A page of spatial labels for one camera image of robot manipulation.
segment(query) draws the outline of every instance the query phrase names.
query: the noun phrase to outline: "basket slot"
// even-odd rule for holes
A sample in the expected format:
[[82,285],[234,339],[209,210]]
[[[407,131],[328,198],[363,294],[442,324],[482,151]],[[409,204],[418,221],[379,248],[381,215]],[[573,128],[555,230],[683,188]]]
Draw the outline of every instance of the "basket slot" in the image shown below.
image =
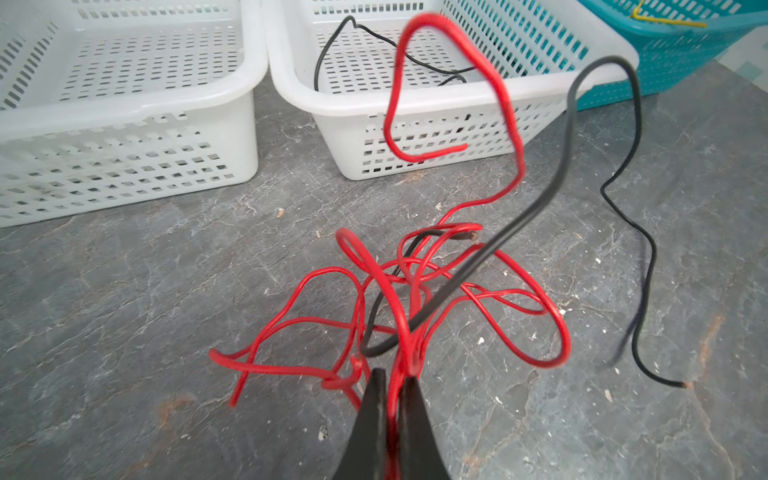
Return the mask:
[[25,33],[10,32],[0,45],[0,86],[3,98],[0,110],[21,106],[46,54],[51,48],[58,26],[53,22],[38,21]]
[[230,10],[227,0],[200,3],[172,3],[158,0],[70,0],[83,20],[104,21],[117,18],[148,18],[170,15],[210,15]]
[[442,11],[504,78],[574,70],[589,52],[535,0],[444,0]]
[[186,114],[147,120],[7,142],[0,218],[65,215],[234,177],[205,134],[186,126]]
[[315,15],[339,17],[360,13],[420,12],[426,10],[424,2],[376,2],[371,0],[313,0]]
[[[318,51],[335,29],[336,26],[331,25],[316,33]],[[396,40],[400,36],[400,28],[374,26],[374,29],[387,38]],[[414,58],[427,61],[443,70],[458,68],[454,58],[460,57],[459,53],[441,33],[434,30],[425,29],[416,32],[409,44],[409,53]],[[323,60],[320,71],[320,91],[349,94],[391,88],[394,62],[394,47],[349,25],[333,42]],[[409,87],[433,87],[447,77],[406,60],[403,79]]]
[[191,87],[216,81],[242,61],[233,26],[80,40],[57,101]]

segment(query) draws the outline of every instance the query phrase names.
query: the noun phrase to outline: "stone floor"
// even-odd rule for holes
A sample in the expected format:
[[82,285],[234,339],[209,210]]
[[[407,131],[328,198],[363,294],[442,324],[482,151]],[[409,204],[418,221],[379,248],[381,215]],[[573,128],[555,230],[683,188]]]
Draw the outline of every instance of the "stone floor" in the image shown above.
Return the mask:
[[[0,478],[333,474],[355,415],[346,399],[315,379],[254,376],[231,409],[236,376],[208,349],[251,341],[309,271],[350,266],[337,228],[390,257],[438,204],[508,182],[509,158],[353,182],[269,79],[255,98],[260,170],[247,184],[0,230]],[[768,94],[710,63],[643,106],[638,157],[612,190],[660,249],[641,353],[695,388],[653,383],[629,355],[609,363],[648,250],[598,193],[630,145],[631,111],[583,112],[564,188],[505,248],[566,310],[573,355],[533,369],[474,310],[449,317],[422,388],[454,478],[768,475]],[[518,191],[461,218],[494,232],[527,205],[563,127],[528,145]],[[492,263],[476,277],[517,284]],[[346,318],[353,298],[329,278],[293,312]],[[492,309],[526,351],[557,348],[550,322]],[[342,344],[307,327],[262,358],[330,366]]]

